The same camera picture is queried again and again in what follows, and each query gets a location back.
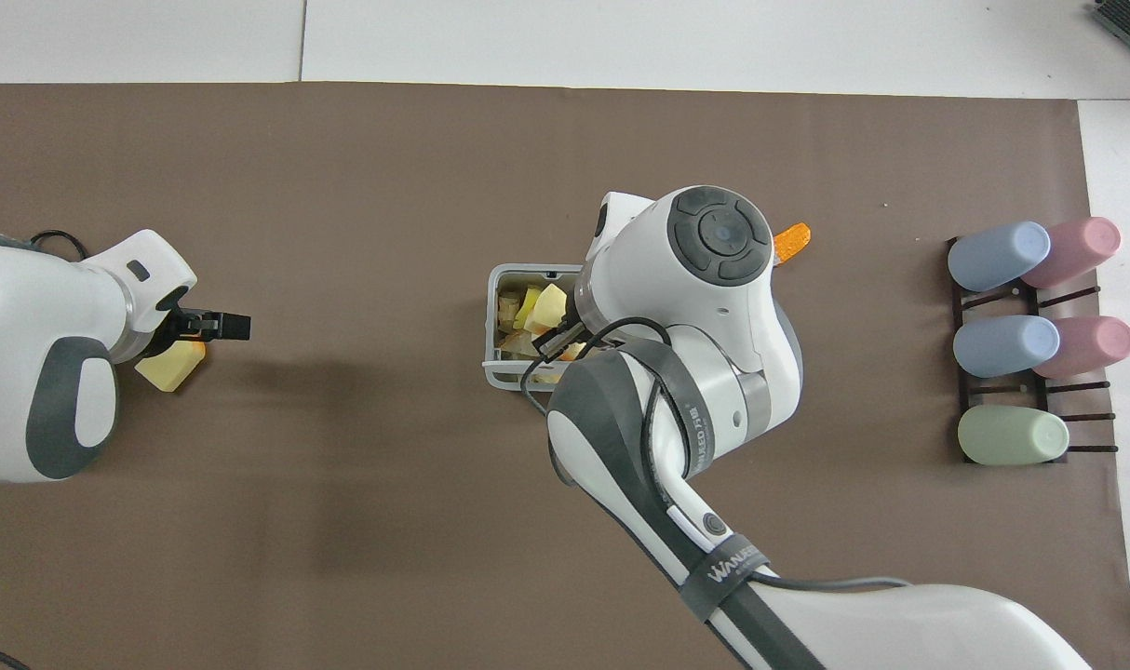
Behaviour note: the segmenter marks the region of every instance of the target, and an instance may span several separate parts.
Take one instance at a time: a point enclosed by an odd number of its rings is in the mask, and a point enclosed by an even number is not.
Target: blue cup
[[[1014,314],[977,319],[953,336],[953,357],[975,377],[999,377],[1043,364],[1062,338],[1049,319]]]
[[[1049,233],[1031,220],[968,235],[949,247],[949,275],[970,292],[990,292],[1049,255]]]

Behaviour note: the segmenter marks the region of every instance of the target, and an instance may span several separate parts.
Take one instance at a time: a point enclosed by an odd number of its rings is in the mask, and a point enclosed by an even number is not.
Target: sponge
[[[134,369],[147,377],[156,389],[171,393],[181,386],[181,382],[190,376],[203,358],[203,342],[180,340],[166,348],[162,355],[137,362]]]

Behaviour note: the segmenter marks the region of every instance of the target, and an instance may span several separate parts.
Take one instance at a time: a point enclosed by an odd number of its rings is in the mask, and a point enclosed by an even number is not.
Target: cable strap
[[[680,584],[680,599],[705,623],[760,565],[768,564],[751,540],[736,533],[705,555]]]

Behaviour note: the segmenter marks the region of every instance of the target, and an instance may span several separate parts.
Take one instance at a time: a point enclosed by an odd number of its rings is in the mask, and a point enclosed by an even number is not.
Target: orange object
[[[808,245],[812,233],[803,220],[800,224],[791,225],[788,229],[783,229],[783,232],[774,236],[773,243],[776,250],[776,264],[786,262],[792,255],[798,255],[800,250],[803,250]]]

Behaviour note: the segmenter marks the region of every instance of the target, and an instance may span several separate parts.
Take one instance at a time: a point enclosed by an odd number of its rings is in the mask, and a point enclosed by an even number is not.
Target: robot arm
[[[1058,633],[993,593],[948,585],[817,593],[796,589],[834,584],[776,577],[687,482],[788,419],[800,395],[800,349],[771,298],[763,216],[709,186],[654,203],[610,194],[603,211],[574,294],[579,317],[591,331],[653,319],[668,343],[641,325],[620,327],[628,343],[570,365],[548,406],[554,461],[628,530],[739,661],[1087,668]],[[678,242],[692,234],[701,247]]]
[[[150,229],[80,262],[0,245],[0,482],[63,479],[97,456],[118,408],[113,365],[188,330],[177,301],[195,282]],[[232,328],[209,339],[250,338],[249,319],[220,316]]]

